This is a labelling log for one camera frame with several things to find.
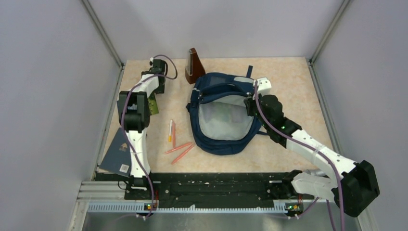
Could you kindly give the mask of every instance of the barcode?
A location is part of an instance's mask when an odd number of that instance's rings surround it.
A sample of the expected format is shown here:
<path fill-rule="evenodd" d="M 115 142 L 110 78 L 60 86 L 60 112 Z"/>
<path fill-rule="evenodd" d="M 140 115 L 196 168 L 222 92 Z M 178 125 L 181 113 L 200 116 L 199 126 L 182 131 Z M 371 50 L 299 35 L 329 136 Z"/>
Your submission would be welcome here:
<path fill-rule="evenodd" d="M 120 172 L 127 173 L 129 170 L 129 165 L 122 165 L 119 169 Z"/>

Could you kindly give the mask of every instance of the beige table surface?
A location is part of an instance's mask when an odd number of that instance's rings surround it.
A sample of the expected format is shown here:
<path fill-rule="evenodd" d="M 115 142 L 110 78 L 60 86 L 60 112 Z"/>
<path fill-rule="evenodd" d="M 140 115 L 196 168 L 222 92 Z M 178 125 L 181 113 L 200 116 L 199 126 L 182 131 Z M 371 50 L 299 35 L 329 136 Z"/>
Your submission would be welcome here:
<path fill-rule="evenodd" d="M 222 72 L 245 76 L 253 65 L 252 78 L 267 77 L 272 83 L 271 94 L 283 104 L 285 116 L 300 124 L 311 136 L 331 148 L 330 138 L 312 83 L 306 59 L 285 58 L 228 58 L 202 59 L 206 72 Z M 147 152 L 152 172 L 283 172 L 293 169 L 316 168 L 301 156 L 284 149 L 268 136 L 256 135 L 239 154 L 218 156 L 195 146 L 174 165 L 170 164 L 182 151 L 164 154 L 172 148 L 168 142 L 169 121 L 176 123 L 177 146 L 194 141 L 186 104 L 193 85 L 184 76 L 184 59 L 174 60 L 179 71 L 176 80 L 166 80 L 165 94 L 156 95 L 159 114 L 151 116 L 147 130 Z M 168 76 L 174 76 L 170 62 Z M 149 61 L 126 63 L 120 90 L 129 90 L 149 69 Z M 103 155 L 106 154 L 119 128 L 117 108 L 107 135 Z"/>

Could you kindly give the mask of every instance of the navy blue backpack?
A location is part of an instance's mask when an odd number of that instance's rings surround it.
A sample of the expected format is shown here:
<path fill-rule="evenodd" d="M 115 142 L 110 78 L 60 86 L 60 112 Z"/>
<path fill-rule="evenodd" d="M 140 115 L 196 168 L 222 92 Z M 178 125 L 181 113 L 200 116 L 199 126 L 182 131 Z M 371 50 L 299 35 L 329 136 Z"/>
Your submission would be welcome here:
<path fill-rule="evenodd" d="M 187 110 L 195 143 L 204 151 L 237 154 L 259 132 L 261 123 L 247 115 L 244 104 L 254 92 L 250 70 L 248 77 L 208 73 L 197 79 Z"/>

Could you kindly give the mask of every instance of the white wall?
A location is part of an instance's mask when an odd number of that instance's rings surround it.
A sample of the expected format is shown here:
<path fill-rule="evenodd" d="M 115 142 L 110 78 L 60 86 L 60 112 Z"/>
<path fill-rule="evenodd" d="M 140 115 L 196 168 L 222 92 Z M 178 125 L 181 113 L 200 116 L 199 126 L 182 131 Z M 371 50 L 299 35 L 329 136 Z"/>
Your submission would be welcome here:
<path fill-rule="evenodd" d="M 380 230 L 407 230 L 408 1 L 353 1 L 316 68 L 345 155 L 366 159 Z"/>
<path fill-rule="evenodd" d="M 67 229 L 118 75 L 79 0 L 0 3 L 0 230 Z"/>
<path fill-rule="evenodd" d="M 90 0 L 122 61 L 311 57 L 342 0 Z"/>

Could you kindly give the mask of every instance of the logo on notebook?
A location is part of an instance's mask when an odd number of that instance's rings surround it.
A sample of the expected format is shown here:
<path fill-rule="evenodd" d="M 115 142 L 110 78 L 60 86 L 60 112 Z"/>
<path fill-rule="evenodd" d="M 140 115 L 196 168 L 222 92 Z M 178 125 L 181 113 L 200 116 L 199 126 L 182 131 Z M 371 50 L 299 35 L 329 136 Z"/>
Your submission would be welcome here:
<path fill-rule="evenodd" d="M 123 152 L 126 152 L 126 149 L 128 148 L 128 145 L 126 144 L 126 143 L 123 143 L 121 146 L 120 146 L 120 148 L 119 148 L 119 150 L 121 150 L 121 151 L 123 151 Z"/>

